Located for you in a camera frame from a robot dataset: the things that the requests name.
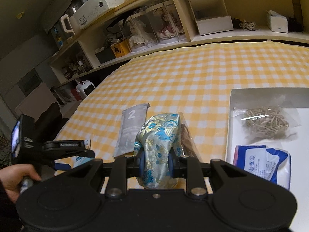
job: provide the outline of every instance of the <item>number 2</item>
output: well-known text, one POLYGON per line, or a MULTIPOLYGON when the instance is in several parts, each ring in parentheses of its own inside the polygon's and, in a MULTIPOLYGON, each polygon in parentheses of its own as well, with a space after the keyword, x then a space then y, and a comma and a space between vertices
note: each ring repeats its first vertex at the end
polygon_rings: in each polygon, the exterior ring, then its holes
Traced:
POLYGON ((129 112, 129 114, 131 114, 131 115, 128 117, 128 120, 130 118, 135 118, 134 113, 135 113, 135 110, 132 110, 131 112, 129 112))

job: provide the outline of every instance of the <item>white tray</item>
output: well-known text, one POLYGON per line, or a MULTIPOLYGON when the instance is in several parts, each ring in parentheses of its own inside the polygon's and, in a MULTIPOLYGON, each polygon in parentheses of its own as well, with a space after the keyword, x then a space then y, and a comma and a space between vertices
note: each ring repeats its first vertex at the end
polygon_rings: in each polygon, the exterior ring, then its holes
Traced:
POLYGON ((291 185, 290 191, 297 199, 297 212, 290 228, 295 232, 309 230, 309 88, 248 88, 233 89, 230 96, 228 140, 225 160, 233 163, 236 145, 249 145, 242 124, 233 116, 238 112, 234 109, 248 109, 267 106, 276 97, 283 95, 292 102, 301 119, 301 126, 295 127, 296 135, 286 140, 259 141, 259 144, 281 148, 291 154, 291 185))

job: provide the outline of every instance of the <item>clear storage container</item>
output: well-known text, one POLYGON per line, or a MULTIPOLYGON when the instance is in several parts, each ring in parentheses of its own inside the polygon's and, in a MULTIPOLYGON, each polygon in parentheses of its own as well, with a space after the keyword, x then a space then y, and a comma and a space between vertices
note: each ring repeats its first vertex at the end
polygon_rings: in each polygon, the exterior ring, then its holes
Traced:
POLYGON ((123 36, 128 39, 131 52, 141 51, 158 44, 145 11, 129 16, 123 27, 123 21, 119 24, 123 36))
POLYGON ((159 44, 175 43, 185 39, 184 30, 172 0, 146 9, 159 44))

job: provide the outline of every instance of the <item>small white box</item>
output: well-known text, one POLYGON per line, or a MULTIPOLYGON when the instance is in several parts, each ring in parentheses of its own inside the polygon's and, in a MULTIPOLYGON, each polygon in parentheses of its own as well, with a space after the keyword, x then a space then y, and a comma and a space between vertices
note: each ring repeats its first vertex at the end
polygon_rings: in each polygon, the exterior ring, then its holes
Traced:
POLYGON ((272 32, 288 33, 288 19, 272 10, 267 11, 267 24, 272 32))
POLYGON ((250 145, 245 138, 242 123, 234 116, 238 115, 236 109, 249 109, 257 106, 268 106, 278 95, 286 101, 291 101, 293 107, 299 112, 301 126, 293 128, 293 138, 282 140, 263 140, 259 144, 281 145, 282 149, 291 155, 291 183, 290 191, 297 200, 297 212, 290 226, 291 230, 307 232, 309 228, 309 88, 279 87, 279 88, 246 88, 232 89, 229 106, 228 140, 225 161, 233 164, 236 145, 250 145))
POLYGON ((200 35, 232 31, 224 0, 189 0, 200 35))
POLYGON ((75 18, 81 29, 87 27, 95 19, 99 18, 108 9, 117 7, 125 0, 88 0, 85 2, 72 17, 75 18))

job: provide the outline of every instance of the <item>yellow and white tablecloth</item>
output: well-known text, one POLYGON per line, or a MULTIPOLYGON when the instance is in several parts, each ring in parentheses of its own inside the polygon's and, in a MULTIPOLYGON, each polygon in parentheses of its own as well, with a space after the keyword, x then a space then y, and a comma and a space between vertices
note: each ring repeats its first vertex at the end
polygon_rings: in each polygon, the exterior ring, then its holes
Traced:
MULTIPOLYGON (((113 160, 122 111, 150 103, 147 118, 181 111, 203 162, 225 156, 233 88, 308 87, 309 48, 276 42, 214 43, 132 59, 80 104, 58 140, 91 139, 96 158, 113 160)), ((73 165, 73 159, 62 162, 73 165)), ((137 187, 129 179, 129 187, 137 187)))

